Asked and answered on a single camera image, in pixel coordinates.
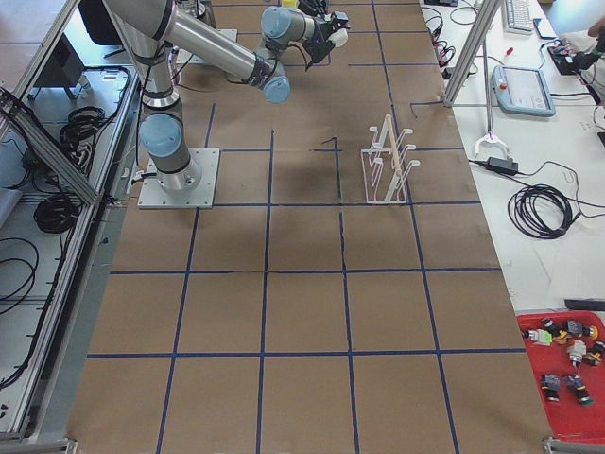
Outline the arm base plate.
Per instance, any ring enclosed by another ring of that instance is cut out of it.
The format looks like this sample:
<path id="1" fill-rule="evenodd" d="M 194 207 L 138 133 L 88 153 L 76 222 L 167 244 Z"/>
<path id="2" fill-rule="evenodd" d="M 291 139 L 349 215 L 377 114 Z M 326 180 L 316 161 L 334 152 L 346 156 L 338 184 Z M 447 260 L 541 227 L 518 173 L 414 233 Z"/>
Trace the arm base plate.
<path id="1" fill-rule="evenodd" d="M 233 41 L 218 32 L 195 33 L 187 50 L 213 66 L 227 67 L 234 62 L 232 55 Z"/>
<path id="2" fill-rule="evenodd" d="M 149 159 L 147 173 L 138 198 L 142 209 L 211 209 L 216 193 L 219 167 L 218 148 L 190 148 L 190 163 L 179 173 L 159 171 Z"/>

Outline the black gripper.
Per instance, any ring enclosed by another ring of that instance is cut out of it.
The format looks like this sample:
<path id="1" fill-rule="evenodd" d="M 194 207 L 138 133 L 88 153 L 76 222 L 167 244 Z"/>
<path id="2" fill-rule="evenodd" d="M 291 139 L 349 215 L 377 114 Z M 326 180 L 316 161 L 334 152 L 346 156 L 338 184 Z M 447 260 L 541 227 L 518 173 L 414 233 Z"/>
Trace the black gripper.
<path id="1" fill-rule="evenodd" d="M 331 13 L 311 17 L 311 26 L 307 27 L 304 35 L 304 50 L 310 61 L 322 61 L 335 49 L 328 41 L 329 36 L 337 31 L 329 24 L 330 15 Z"/>

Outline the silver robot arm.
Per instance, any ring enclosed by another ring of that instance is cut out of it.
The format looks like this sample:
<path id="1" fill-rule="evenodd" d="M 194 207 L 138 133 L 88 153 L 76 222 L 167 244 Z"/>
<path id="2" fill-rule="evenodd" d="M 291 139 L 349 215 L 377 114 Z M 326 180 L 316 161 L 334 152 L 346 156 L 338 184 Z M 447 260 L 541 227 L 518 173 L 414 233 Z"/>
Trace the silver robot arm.
<path id="1" fill-rule="evenodd" d="M 287 49 L 297 48 L 311 67 L 343 46 L 350 28 L 347 14 L 329 11 L 324 1 L 284 1 L 263 11 L 260 41 L 248 49 L 216 28 L 209 1 L 108 1 L 105 7 L 142 82 L 137 142 L 147 151 L 150 176 L 174 196 L 200 187 L 210 173 L 185 143 L 182 52 L 200 59 L 193 73 L 203 80 L 203 93 L 212 93 L 213 79 L 223 76 L 280 104 L 291 93 L 283 64 Z"/>

